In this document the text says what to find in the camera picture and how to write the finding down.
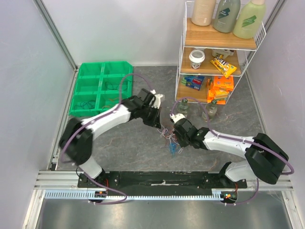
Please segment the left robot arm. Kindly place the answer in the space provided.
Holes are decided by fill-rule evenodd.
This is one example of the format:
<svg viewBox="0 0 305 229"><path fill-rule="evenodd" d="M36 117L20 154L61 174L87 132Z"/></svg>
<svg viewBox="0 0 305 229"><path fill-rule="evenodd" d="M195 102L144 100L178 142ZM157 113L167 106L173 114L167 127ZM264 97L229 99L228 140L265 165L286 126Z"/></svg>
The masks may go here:
<svg viewBox="0 0 305 229"><path fill-rule="evenodd" d="M147 126L161 128L163 100L163 94L136 95L94 117L83 120L73 118L60 138L59 147L88 175L88 182L93 187L101 187L105 177L102 167L92 156L93 141L106 131L137 118L141 118Z"/></svg>

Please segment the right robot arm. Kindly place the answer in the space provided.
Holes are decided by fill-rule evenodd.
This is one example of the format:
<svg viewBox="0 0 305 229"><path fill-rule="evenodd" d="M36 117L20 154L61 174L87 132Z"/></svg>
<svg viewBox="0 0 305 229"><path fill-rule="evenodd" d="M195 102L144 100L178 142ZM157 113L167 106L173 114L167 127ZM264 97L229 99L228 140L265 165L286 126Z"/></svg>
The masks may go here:
<svg viewBox="0 0 305 229"><path fill-rule="evenodd" d="M222 187L228 188L243 179L256 179L275 185L287 166L288 155L266 134L255 137L228 135L202 127L197 129L184 116L172 117L174 134L181 147L216 150L243 158L226 163L218 176Z"/></svg>

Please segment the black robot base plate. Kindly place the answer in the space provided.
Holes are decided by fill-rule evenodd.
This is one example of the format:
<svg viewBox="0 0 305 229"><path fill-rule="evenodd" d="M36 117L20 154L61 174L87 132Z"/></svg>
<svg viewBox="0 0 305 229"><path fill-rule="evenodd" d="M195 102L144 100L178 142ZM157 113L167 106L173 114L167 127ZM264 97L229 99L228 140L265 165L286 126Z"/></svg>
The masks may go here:
<svg viewBox="0 0 305 229"><path fill-rule="evenodd" d="M169 172L169 171L110 171L102 172L91 181L85 174L79 174L78 187L97 187L95 183L115 189L125 187L150 186L188 186L202 188L247 188L246 180L237 182L229 180L225 175L203 171Z"/></svg>

